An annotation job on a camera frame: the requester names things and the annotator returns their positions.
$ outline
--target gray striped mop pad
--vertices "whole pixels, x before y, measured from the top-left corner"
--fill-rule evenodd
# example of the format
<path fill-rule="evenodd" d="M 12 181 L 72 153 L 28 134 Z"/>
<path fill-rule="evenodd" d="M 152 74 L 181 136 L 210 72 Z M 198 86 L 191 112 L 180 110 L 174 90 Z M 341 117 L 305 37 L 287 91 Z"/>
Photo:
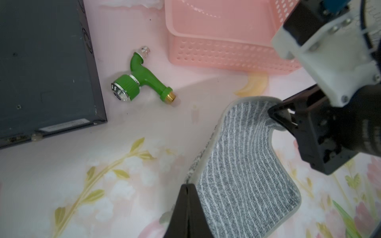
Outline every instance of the gray striped mop pad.
<path fill-rule="evenodd" d="M 188 172 L 186 183 L 196 185 L 215 238 L 267 237 L 301 204 L 271 146 L 273 129 L 283 128 L 267 110 L 279 102 L 272 97 L 233 102 Z"/>

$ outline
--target floral tablecloth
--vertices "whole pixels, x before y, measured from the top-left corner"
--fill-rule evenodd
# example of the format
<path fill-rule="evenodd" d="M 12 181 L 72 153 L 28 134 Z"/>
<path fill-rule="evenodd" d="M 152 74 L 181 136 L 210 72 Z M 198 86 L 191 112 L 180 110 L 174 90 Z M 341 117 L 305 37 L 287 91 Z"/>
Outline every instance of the floral tablecloth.
<path fill-rule="evenodd" d="M 262 83 L 264 95 L 280 99 L 313 84 L 303 69 L 257 82 L 247 73 L 174 66 L 163 10 L 85 6 L 108 123 L 0 150 L 0 237 L 162 237 L 166 212 L 226 106 Z M 178 107 L 149 88 L 130 104 L 109 91 L 141 45 L 151 48 L 145 65 L 175 89 Z M 272 238 L 371 233 L 381 218 L 381 159 L 359 154 L 326 176 L 300 159 L 288 132 L 274 131 L 273 147 L 302 204 Z"/>

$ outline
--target green faucet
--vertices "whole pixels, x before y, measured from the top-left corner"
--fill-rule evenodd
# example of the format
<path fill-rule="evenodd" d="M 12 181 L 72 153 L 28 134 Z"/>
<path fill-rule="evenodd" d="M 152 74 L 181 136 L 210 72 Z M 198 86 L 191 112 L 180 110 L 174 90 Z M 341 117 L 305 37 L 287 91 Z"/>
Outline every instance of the green faucet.
<path fill-rule="evenodd" d="M 139 94 L 140 87 L 143 85 L 150 86 L 159 94 L 160 99 L 167 104 L 171 104 L 175 100 L 176 95 L 173 90 L 160 82 L 149 69 L 142 66 L 149 53 L 150 49 L 147 46 L 136 50 L 130 62 L 131 74 L 124 74 L 111 84 L 111 89 L 119 100 L 133 100 Z"/>

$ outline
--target label sticker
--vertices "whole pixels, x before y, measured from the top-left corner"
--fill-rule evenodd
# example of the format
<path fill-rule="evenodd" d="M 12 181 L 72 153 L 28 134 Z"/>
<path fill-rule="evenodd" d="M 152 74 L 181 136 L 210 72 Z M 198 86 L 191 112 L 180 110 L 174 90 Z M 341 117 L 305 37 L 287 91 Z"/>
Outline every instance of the label sticker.
<path fill-rule="evenodd" d="M 68 121 L 68 122 L 64 122 L 64 123 L 53 125 L 53 126 L 47 126 L 44 128 L 40 128 L 39 130 L 46 131 L 46 132 L 52 132 L 52 131 L 58 131 L 58 130 L 62 130 L 65 128 L 73 127 L 73 126 L 79 126 L 79 125 L 86 124 L 89 122 L 90 122 L 89 120 L 82 118 L 82 119 Z"/>

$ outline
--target pink plastic basket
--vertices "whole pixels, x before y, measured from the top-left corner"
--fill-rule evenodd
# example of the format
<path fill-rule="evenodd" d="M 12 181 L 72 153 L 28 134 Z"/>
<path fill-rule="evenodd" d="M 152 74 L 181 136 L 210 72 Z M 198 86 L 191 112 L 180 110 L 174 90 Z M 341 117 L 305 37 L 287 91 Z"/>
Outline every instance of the pink plastic basket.
<path fill-rule="evenodd" d="M 177 65 L 287 74 L 271 39 L 298 0 L 165 0 L 169 60 Z"/>

